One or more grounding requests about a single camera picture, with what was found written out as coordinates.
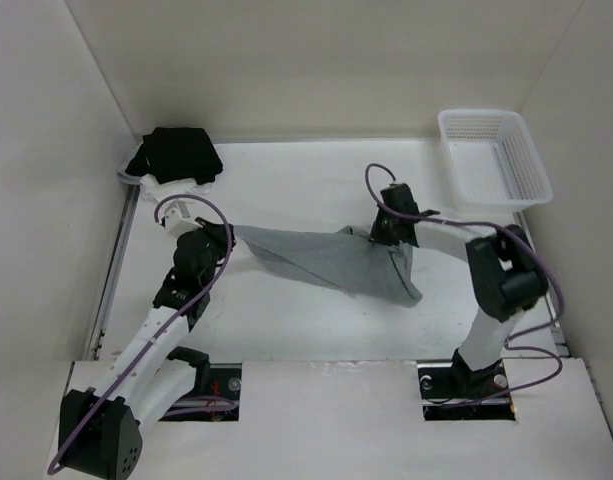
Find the grey tank top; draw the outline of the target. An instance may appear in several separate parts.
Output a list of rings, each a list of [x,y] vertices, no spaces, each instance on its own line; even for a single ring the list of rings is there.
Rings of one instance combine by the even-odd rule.
[[[372,242],[359,227],[348,225],[323,233],[237,225],[234,233],[278,277],[406,308],[423,298],[411,280],[413,247]]]

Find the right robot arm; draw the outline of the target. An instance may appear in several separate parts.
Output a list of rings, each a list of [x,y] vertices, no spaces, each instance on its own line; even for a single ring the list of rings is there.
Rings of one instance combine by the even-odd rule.
[[[472,227],[441,219],[435,210],[420,211],[405,183],[393,183],[380,195],[370,234],[373,242],[436,251],[469,267],[478,311],[453,354],[449,380],[457,393],[473,395],[501,360],[517,323],[545,296],[547,278],[526,253],[524,232],[516,225],[482,235]]]

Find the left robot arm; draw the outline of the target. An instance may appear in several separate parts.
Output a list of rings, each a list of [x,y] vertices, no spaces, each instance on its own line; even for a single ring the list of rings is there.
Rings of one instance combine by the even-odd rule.
[[[205,312],[234,246],[228,223],[186,223],[173,266],[135,337],[99,380],[63,397],[49,474],[69,468],[98,479],[129,478],[145,433],[182,395],[207,393],[211,376],[199,366],[203,354],[181,342]]]

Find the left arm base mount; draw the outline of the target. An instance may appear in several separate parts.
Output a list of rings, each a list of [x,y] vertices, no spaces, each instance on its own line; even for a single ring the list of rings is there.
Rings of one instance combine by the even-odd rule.
[[[182,395],[162,418],[164,422],[234,422],[239,420],[241,364],[215,364],[207,353],[176,347],[167,357],[191,366],[193,388]]]

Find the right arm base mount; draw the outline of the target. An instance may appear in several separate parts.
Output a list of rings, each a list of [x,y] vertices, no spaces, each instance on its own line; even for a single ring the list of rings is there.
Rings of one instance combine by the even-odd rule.
[[[514,421],[502,360],[471,371],[454,353],[448,362],[418,363],[422,413],[427,421]]]

